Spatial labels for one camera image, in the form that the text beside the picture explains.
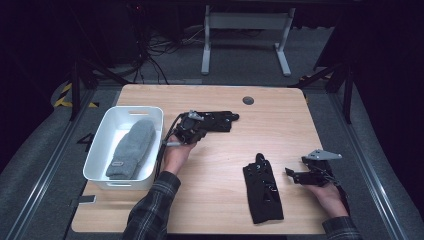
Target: person's arm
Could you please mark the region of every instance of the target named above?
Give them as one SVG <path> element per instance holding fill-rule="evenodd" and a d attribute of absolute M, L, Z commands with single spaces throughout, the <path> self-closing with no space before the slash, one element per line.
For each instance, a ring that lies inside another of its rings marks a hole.
<path fill-rule="evenodd" d="M 339 190 L 332 183 L 323 187 L 304 185 L 317 198 L 327 212 L 330 219 L 322 223 L 327 239 L 331 240 L 359 240 L 361 234 L 350 218 L 340 197 Z"/>
<path fill-rule="evenodd" d="M 171 136 L 170 141 L 177 141 Z M 164 168 L 147 195 L 131 210 L 122 239 L 164 239 L 169 210 L 181 185 L 177 177 L 196 144 L 167 147 Z"/>

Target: white plastic bin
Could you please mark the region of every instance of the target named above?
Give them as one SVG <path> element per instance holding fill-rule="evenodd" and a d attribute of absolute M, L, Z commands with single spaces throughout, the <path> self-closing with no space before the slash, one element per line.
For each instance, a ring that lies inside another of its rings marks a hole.
<path fill-rule="evenodd" d="M 122 137 L 141 119 L 151 119 L 156 135 L 145 164 L 136 169 L 133 180 L 110 180 L 106 170 L 112 161 L 115 148 Z M 159 152 L 163 128 L 163 111 L 150 106 L 117 106 L 104 115 L 84 165 L 84 177 L 107 190 L 147 190 L 154 180 L 156 157 Z"/>

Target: gray cloth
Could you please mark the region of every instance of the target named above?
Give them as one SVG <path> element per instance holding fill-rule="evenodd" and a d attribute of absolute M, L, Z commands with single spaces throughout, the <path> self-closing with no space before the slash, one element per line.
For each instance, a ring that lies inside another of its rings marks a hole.
<path fill-rule="evenodd" d="M 155 137 L 155 127 L 151 120 L 136 122 L 130 131 L 119 141 L 112 162 L 106 170 L 110 180 L 129 180 L 137 173 L 140 165 L 148 157 L 148 150 Z"/>

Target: plaid shirt sleeve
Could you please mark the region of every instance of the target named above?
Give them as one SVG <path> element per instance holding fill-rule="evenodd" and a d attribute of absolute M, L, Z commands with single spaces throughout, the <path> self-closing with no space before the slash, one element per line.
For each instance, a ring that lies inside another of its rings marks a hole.
<path fill-rule="evenodd" d="M 147 195 L 131 210 L 122 239 L 166 239 L 169 210 L 181 182 L 161 172 Z"/>
<path fill-rule="evenodd" d="M 322 223 L 327 239 L 360 240 L 361 234 L 350 217 L 331 218 Z"/>

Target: wooden table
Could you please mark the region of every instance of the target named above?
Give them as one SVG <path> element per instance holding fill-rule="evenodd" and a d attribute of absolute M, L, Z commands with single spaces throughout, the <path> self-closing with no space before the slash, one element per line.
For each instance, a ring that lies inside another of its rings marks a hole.
<path fill-rule="evenodd" d="M 250 96 L 252 105 L 242 99 Z M 166 134 L 179 113 L 193 109 L 240 115 L 230 133 L 209 132 L 192 150 L 178 177 L 182 185 L 171 208 L 169 233 L 320 234 L 327 218 L 315 197 L 294 184 L 284 168 L 307 171 L 301 156 L 322 149 L 305 98 L 298 89 L 230 86 L 126 85 L 117 105 L 157 106 Z M 242 168 L 263 153 L 271 162 L 285 219 L 254 225 Z M 122 232 L 146 191 L 101 190 L 87 183 L 72 222 L 75 232 Z"/>

